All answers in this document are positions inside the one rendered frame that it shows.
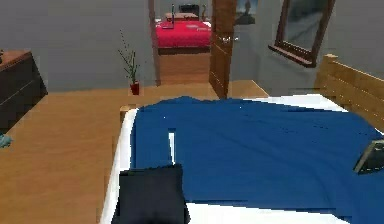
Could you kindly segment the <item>brown wooden room door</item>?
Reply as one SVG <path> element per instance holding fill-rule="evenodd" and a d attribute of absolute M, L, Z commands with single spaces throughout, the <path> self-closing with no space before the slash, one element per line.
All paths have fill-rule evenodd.
<path fill-rule="evenodd" d="M 223 44 L 222 37 L 233 37 L 237 0 L 212 0 L 209 83 L 219 99 L 228 96 L 233 42 Z"/>

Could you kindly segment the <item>house plant in red pot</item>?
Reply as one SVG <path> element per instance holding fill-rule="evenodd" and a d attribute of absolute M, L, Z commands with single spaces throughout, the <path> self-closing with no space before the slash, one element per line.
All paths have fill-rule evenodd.
<path fill-rule="evenodd" d="M 126 42 L 123 31 L 119 30 L 119 32 L 122 41 L 122 49 L 119 49 L 118 53 L 125 63 L 123 69 L 126 72 L 126 77 L 130 80 L 131 93 L 133 95 L 138 95 L 140 92 L 140 84 L 137 80 L 139 64 L 136 62 L 136 52 L 131 49 L 130 45 Z"/>

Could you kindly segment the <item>blue blanket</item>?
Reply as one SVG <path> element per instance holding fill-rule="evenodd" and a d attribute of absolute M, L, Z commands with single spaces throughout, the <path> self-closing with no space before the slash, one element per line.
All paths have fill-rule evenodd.
<path fill-rule="evenodd" d="M 131 165 L 181 164 L 183 191 L 193 202 L 325 212 L 350 224 L 384 224 L 384 170 L 353 170 L 380 136 L 349 112 L 180 97 L 137 111 Z"/>

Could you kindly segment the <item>bed with red cover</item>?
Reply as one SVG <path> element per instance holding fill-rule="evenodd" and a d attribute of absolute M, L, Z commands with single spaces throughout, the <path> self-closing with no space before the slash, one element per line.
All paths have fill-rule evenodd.
<path fill-rule="evenodd" d="M 211 46 L 211 26 L 201 21 L 161 21 L 156 24 L 158 53 L 207 53 Z"/>

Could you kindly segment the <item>black pillow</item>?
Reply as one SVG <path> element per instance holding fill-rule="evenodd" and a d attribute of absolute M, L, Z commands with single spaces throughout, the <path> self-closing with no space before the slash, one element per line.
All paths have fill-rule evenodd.
<path fill-rule="evenodd" d="M 111 224 L 189 224 L 180 164 L 122 171 Z"/>

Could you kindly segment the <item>brown wooden table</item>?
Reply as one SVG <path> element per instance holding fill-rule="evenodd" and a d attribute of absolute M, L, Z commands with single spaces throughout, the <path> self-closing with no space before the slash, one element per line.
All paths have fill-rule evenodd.
<path fill-rule="evenodd" d="M 167 21 L 199 21 L 199 17 L 193 13 L 165 13 L 165 19 Z"/>

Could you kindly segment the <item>black television set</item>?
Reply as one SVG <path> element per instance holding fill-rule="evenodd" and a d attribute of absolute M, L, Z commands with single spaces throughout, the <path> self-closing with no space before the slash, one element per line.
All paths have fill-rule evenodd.
<path fill-rule="evenodd" d="M 199 15 L 200 8 L 197 4 L 184 4 L 179 6 L 180 13 L 193 13 L 196 16 Z"/>

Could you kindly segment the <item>brown framed window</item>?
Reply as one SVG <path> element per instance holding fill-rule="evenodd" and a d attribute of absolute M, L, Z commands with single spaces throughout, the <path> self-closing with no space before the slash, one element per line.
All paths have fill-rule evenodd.
<path fill-rule="evenodd" d="M 314 68 L 336 0 L 284 0 L 276 38 L 268 48 Z"/>

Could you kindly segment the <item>wooden bed with white mattress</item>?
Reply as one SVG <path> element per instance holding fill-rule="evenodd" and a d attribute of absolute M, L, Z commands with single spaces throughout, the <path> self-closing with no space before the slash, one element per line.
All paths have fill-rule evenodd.
<path fill-rule="evenodd" d="M 311 93 L 241 100 L 354 113 L 380 133 L 376 140 L 384 139 L 384 80 L 346 66 L 332 54 L 323 58 Z M 119 195 L 120 173 L 144 169 L 131 165 L 131 137 L 140 108 L 133 106 L 122 113 L 121 132 L 99 224 L 111 224 Z M 189 224 L 350 224 L 325 212 L 193 202 L 186 197 L 185 200 L 190 214 Z"/>

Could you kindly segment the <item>dark brown chest of drawers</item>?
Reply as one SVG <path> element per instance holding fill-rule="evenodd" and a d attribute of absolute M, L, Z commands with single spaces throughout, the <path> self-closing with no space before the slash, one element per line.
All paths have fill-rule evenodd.
<path fill-rule="evenodd" d="M 8 132 L 47 94 L 29 50 L 0 53 L 0 134 Z"/>

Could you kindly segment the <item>dark grey laptop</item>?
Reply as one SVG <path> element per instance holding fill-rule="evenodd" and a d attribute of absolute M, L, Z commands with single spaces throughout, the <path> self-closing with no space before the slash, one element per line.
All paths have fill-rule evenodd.
<path fill-rule="evenodd" d="M 384 169 L 384 139 L 373 140 L 363 151 L 353 171 L 368 174 Z"/>

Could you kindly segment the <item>framed wall picture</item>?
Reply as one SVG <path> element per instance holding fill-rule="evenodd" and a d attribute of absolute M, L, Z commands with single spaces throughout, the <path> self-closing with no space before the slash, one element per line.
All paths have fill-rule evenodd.
<path fill-rule="evenodd" d="M 236 25 L 252 25 L 255 23 L 259 0 L 237 0 Z"/>

